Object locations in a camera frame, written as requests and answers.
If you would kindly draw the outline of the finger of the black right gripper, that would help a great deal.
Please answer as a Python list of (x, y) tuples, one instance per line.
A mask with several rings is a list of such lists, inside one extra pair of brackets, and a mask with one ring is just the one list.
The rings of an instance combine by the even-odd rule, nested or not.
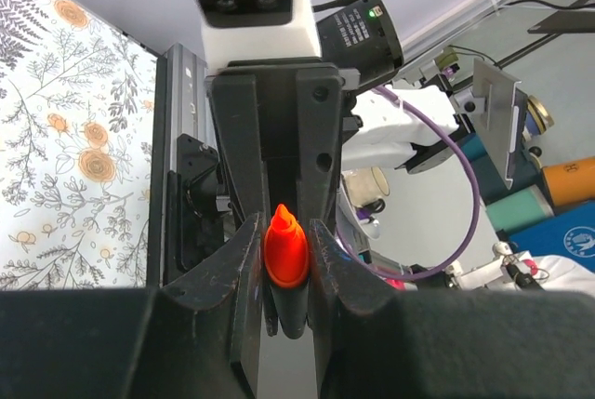
[(342, 102), (336, 67), (317, 63), (297, 72), (297, 217), (306, 227), (318, 219), (331, 232), (336, 229)]
[(262, 162), (257, 79), (252, 74), (219, 75), (211, 86), (211, 107), (236, 222), (269, 212)]

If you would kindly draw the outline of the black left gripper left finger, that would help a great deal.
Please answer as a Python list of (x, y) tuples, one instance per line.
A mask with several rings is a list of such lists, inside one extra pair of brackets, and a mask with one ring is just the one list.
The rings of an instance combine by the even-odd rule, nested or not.
[(253, 398), (262, 218), (161, 287), (8, 291), (5, 398)]

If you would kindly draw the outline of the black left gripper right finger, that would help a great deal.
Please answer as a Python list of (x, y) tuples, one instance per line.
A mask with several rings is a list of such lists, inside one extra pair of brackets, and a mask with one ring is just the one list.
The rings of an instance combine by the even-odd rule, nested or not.
[(594, 300), (573, 292), (400, 291), (309, 228), (322, 398), (590, 398)]

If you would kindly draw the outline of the black orange highlighter marker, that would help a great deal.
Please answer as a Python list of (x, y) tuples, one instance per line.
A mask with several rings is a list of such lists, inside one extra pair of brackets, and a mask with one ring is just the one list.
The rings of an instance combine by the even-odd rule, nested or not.
[(284, 204), (271, 217), (263, 257), (282, 330), (299, 339), (307, 322), (310, 250), (302, 226)]

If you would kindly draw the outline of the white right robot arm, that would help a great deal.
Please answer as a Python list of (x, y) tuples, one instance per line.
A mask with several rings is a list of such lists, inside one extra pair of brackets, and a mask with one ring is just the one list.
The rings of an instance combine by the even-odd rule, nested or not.
[(382, 1), (321, 10), (317, 20), (311, 0), (291, 0), (244, 13), (218, 0), (205, 13), (207, 94), (238, 223), (284, 205), (303, 226), (333, 228), (342, 170), (388, 162), (392, 135), (409, 159), (415, 134), (430, 129), (380, 84), (403, 61)]

